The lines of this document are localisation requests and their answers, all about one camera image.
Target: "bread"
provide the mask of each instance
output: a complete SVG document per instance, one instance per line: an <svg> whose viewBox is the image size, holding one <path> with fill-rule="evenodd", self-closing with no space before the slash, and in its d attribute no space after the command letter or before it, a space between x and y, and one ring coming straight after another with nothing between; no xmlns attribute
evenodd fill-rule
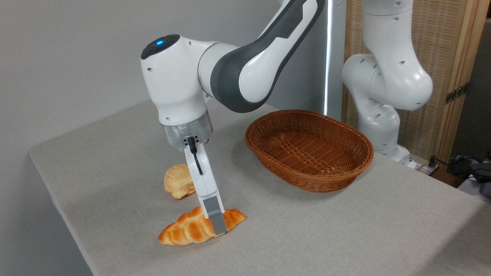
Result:
<svg viewBox="0 0 491 276"><path fill-rule="evenodd" d="M179 164L168 169L164 176L164 190L176 199L195 193L188 166Z"/></svg>
<svg viewBox="0 0 491 276"><path fill-rule="evenodd" d="M232 230L247 217L237 209L225 210L223 214L227 230ZM213 231L209 219L205 219L201 207L194 208L191 212L181 215L175 223L169 224L160 233L159 242L165 245L188 245L191 243L203 243L212 237L218 237Z"/></svg>

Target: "light strip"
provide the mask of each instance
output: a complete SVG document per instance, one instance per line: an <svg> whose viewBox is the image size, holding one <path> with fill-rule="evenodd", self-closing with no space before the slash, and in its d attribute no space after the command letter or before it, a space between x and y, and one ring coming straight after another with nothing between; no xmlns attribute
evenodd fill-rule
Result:
<svg viewBox="0 0 491 276"><path fill-rule="evenodd" d="M333 3L332 0L327 0L327 41L326 41L326 81L324 87L324 115L327 115L327 101L328 101L328 81L329 81L329 64L331 62L332 51L332 13Z"/></svg>

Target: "braided bread roll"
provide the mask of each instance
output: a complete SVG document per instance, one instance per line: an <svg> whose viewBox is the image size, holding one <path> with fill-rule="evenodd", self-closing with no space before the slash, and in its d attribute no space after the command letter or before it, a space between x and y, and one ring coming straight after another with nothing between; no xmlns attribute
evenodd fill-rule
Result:
<svg viewBox="0 0 491 276"><path fill-rule="evenodd" d="M223 213L227 230L232 230L247 217L237 209L225 210ZM191 212L181 215L176 222L169 224L160 233L159 242L165 245L188 245L191 243L203 243L212 237L218 237L213 231L209 219L205 219L201 207L194 208Z"/></svg>

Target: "wicker basket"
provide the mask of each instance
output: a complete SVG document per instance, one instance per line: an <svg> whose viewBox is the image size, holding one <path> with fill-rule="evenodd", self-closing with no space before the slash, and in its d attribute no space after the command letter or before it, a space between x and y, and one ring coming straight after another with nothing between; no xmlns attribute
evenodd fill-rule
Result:
<svg viewBox="0 0 491 276"><path fill-rule="evenodd" d="M316 193L342 189L373 160L373 146L357 129L313 111L280 110L255 120L247 146L272 173Z"/></svg>

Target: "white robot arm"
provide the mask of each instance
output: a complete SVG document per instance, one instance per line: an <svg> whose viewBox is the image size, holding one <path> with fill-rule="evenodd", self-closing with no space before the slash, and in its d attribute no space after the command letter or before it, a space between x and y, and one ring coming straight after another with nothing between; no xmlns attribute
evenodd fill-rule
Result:
<svg viewBox="0 0 491 276"><path fill-rule="evenodd" d="M216 234L227 231L218 187L204 149L213 128L206 97L250 112L263 105L284 65L321 13L325 0L280 0L254 42L237 47L173 34L150 43L141 67L170 145L182 149L199 202Z"/></svg>
<svg viewBox="0 0 491 276"><path fill-rule="evenodd" d="M350 57L342 72L360 131L375 151L409 166L409 152L397 145L400 119L394 108L416 110L433 90L412 46L412 4L413 0L364 0L363 42L372 54Z"/></svg>

